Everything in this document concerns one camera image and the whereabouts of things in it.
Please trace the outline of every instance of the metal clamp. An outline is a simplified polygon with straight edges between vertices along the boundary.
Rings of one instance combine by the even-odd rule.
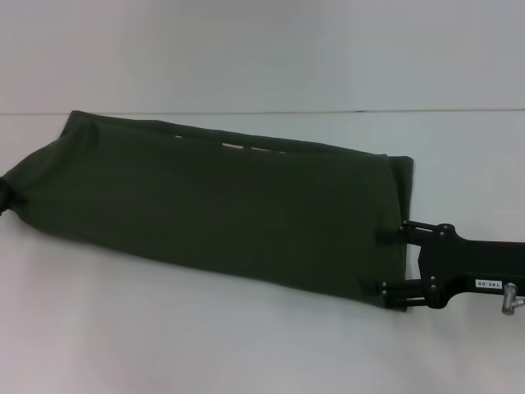
[[[525,305],[525,298],[517,298],[518,287],[513,283],[507,283],[503,287],[503,306],[501,307],[501,313],[507,316],[514,314],[514,308],[519,308]]]

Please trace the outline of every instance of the green fabric cover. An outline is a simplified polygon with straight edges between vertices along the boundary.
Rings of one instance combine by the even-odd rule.
[[[409,218],[412,173],[406,157],[73,112],[4,180],[54,236],[379,304],[358,279],[404,279],[405,246],[376,235]]]

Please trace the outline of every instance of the white label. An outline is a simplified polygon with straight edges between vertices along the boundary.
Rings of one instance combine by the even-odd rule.
[[[503,289],[501,281],[486,281],[485,279],[476,279],[476,287],[482,289]]]

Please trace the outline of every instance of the white surface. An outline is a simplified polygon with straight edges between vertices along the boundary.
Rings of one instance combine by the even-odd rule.
[[[524,108],[520,0],[3,0],[0,112]]]
[[[522,113],[154,118],[407,154],[417,166],[413,218],[452,222],[470,238],[525,239]],[[0,117],[0,172],[56,138],[65,120]],[[10,213],[0,219],[0,392],[523,387],[525,314],[502,315],[500,297],[461,295],[443,310],[398,314],[55,240]]]

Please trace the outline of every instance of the white backdrop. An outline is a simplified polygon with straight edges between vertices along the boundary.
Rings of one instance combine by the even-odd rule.
[[[71,109],[126,112],[406,154],[416,161],[414,220],[452,222],[467,238],[525,241],[523,112],[160,113],[519,108],[518,2],[0,7],[1,173],[57,138]],[[56,240],[11,213],[0,218],[0,269],[2,393],[523,386],[525,311],[503,316],[497,296],[398,314]]]

